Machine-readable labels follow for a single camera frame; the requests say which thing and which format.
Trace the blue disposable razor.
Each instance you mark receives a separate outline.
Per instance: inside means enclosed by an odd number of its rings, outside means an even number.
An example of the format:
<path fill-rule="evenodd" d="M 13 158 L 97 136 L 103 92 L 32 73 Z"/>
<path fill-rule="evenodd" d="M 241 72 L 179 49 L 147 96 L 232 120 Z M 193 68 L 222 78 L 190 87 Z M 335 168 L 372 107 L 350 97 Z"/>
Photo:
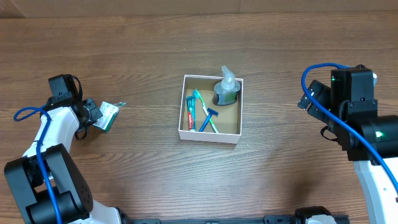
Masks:
<path fill-rule="evenodd" d="M 215 111 L 215 110 L 213 110 L 213 109 L 211 109 L 211 108 L 208 108 L 208 109 L 207 109 L 207 112 L 208 112 L 208 115 L 207 115 L 206 119 L 204 120 L 204 122 L 203 122 L 201 128 L 199 129 L 199 132 L 203 132 L 203 131 L 205 130 L 205 128 L 206 128 L 206 126 L 208 125 L 208 123 L 211 122 L 211 117 L 212 117 L 213 115 L 215 115 L 215 116 L 218 116 L 218 115 L 219 115 L 219 113 L 218 113 L 217 111 Z"/>

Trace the white green soap packet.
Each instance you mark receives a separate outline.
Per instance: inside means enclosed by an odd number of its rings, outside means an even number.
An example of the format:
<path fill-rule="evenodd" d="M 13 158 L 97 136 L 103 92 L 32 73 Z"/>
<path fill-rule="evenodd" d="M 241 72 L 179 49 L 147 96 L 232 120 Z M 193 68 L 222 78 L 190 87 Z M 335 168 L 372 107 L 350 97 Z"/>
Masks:
<path fill-rule="evenodd" d="M 119 103 L 108 103 L 103 101 L 100 106 L 100 111 L 102 113 L 102 117 L 100 117 L 93 126 L 108 133 L 111 129 L 114 120 L 116 119 L 117 115 L 119 114 L 120 108 L 125 106 L 126 102 L 119 102 Z"/>

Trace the Colgate toothpaste tube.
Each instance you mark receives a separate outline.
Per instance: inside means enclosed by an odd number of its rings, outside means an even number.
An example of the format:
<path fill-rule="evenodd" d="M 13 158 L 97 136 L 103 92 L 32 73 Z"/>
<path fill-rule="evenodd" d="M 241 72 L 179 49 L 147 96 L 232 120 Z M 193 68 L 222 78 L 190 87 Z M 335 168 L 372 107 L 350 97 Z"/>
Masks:
<path fill-rule="evenodd" d="M 196 101 L 196 98 L 193 95 L 188 96 L 186 101 L 187 101 L 188 130 L 196 131 L 196 123 L 195 123 L 195 101 Z"/>

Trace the green white toothbrush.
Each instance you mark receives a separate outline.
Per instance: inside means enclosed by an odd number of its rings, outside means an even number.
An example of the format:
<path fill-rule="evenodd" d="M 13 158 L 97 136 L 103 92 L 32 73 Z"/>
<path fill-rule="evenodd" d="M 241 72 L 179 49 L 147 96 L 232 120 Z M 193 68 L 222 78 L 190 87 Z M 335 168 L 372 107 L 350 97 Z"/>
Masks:
<path fill-rule="evenodd" d="M 198 90 L 198 89 L 194 89 L 194 90 L 193 90 L 193 95 L 195 96 L 196 99 L 200 99 L 200 100 L 201 100 L 202 109 L 203 109 L 203 111 L 205 112 L 205 114 L 208 116 L 209 113 L 208 113 L 208 111 L 207 111 L 207 107 L 206 107 L 205 101 L 204 101 L 204 99 L 203 99 L 201 93 L 199 92 L 199 90 Z M 217 128 L 216 128 L 216 126 L 215 126 L 213 120 L 210 119 L 209 122 L 210 122 L 211 127 L 213 128 L 214 132 L 215 132 L 215 133 L 218 133 L 218 130 L 217 130 Z"/>

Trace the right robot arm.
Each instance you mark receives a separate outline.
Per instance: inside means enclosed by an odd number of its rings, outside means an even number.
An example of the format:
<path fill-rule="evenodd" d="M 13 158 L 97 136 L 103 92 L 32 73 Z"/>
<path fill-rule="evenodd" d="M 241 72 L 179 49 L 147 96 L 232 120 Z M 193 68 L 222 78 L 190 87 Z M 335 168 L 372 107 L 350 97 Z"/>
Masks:
<path fill-rule="evenodd" d="M 378 116 L 376 81 L 303 85 L 298 106 L 335 135 L 361 183 L 370 223 L 397 223 L 397 116 Z"/>

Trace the clear soap pump bottle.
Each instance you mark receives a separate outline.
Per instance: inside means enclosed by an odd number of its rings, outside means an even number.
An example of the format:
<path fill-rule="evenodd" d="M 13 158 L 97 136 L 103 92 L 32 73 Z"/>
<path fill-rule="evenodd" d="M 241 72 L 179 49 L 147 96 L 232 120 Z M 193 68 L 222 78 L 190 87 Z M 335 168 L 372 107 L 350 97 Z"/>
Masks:
<path fill-rule="evenodd" d="M 241 85 L 236 80 L 235 74 L 226 65 L 221 67 L 221 71 L 223 78 L 214 86 L 213 104 L 227 106 L 237 101 Z"/>

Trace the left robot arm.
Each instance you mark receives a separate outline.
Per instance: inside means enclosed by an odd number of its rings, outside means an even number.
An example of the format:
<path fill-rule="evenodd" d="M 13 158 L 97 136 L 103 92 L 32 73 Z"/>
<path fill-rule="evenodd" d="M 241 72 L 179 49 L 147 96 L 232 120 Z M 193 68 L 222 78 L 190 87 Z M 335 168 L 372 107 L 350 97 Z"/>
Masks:
<path fill-rule="evenodd" d="M 68 101 L 56 105 L 22 108 L 39 113 L 41 125 L 24 155 L 4 168 L 9 188 L 25 223 L 130 223 L 118 207 L 94 200 L 91 190 L 70 156 L 70 146 L 80 123 L 92 123 L 102 114 L 95 102 Z"/>

